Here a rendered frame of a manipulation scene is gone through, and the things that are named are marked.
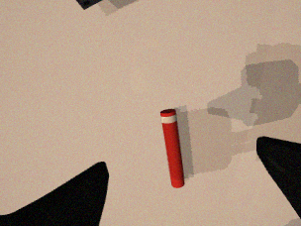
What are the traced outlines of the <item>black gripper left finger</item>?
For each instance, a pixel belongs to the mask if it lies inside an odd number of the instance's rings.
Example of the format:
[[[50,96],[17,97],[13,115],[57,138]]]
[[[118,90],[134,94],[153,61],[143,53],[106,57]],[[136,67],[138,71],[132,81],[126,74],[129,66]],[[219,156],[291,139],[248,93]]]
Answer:
[[[106,164],[96,162],[27,207],[0,215],[0,226],[99,226],[108,181]]]

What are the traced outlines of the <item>red peg with white band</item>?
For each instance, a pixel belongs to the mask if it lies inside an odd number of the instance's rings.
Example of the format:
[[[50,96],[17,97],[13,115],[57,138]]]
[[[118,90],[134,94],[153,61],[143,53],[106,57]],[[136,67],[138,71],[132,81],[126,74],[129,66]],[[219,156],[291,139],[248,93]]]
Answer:
[[[161,114],[163,137],[165,138],[167,160],[170,168],[170,183],[175,188],[185,185],[183,177],[181,142],[179,142],[177,113],[175,109],[165,109]]]

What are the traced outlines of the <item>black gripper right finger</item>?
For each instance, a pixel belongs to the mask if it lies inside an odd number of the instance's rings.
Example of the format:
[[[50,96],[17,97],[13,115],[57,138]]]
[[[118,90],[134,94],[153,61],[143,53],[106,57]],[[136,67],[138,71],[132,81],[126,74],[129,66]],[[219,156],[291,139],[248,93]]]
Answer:
[[[257,137],[256,151],[270,177],[277,183],[301,219],[301,144],[278,138]]]

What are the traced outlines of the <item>dark grey square panel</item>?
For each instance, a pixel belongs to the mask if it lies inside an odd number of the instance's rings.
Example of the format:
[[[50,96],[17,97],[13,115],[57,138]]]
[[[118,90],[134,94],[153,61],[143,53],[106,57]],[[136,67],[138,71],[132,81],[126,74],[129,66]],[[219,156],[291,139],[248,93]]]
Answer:
[[[98,3],[103,0],[76,0],[76,2],[79,3],[80,7],[83,7],[83,10],[88,9],[88,7],[91,7],[92,5],[95,5],[95,3]]]

